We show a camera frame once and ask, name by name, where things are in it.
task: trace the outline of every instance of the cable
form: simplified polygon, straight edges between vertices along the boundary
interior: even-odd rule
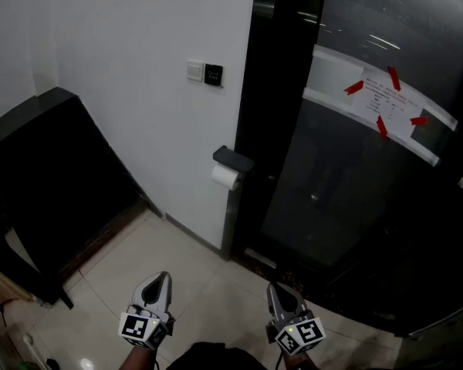
[[[278,370],[279,364],[281,363],[281,360],[283,359],[283,351],[279,353],[279,358],[278,358],[278,363],[276,363],[275,369]]]

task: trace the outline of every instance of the black cloth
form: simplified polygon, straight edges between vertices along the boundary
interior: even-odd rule
[[[256,358],[239,348],[225,348],[225,344],[198,342],[191,346],[168,370],[266,370]]]

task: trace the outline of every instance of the light switch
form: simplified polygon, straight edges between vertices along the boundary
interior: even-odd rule
[[[202,82],[203,62],[189,60],[187,62],[187,78]]]

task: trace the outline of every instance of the tiled floor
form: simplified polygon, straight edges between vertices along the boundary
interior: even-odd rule
[[[14,237],[8,237],[8,242],[23,251]],[[173,337],[166,338],[158,351],[161,369],[196,341],[222,341],[243,348],[274,369],[279,348],[269,345],[265,336],[270,318],[265,302],[268,282],[222,261],[149,211],[67,281],[73,310],[62,302],[51,309],[12,302],[5,307],[8,333],[26,358],[20,337],[28,331],[41,355],[54,358],[64,370],[80,368],[82,358],[98,369],[116,369],[131,350],[117,336],[120,313],[127,309],[136,285],[158,271],[169,271],[173,279],[170,311],[177,319]],[[309,307],[327,333],[327,339],[309,352],[322,370],[393,368],[400,339],[315,304]]]

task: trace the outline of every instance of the paper notice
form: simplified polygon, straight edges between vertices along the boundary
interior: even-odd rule
[[[360,79],[363,89],[352,96],[352,113],[371,123],[376,123],[380,115],[389,134],[409,140],[415,128],[410,119],[421,115],[424,97],[403,83],[398,92],[385,73],[365,69]]]

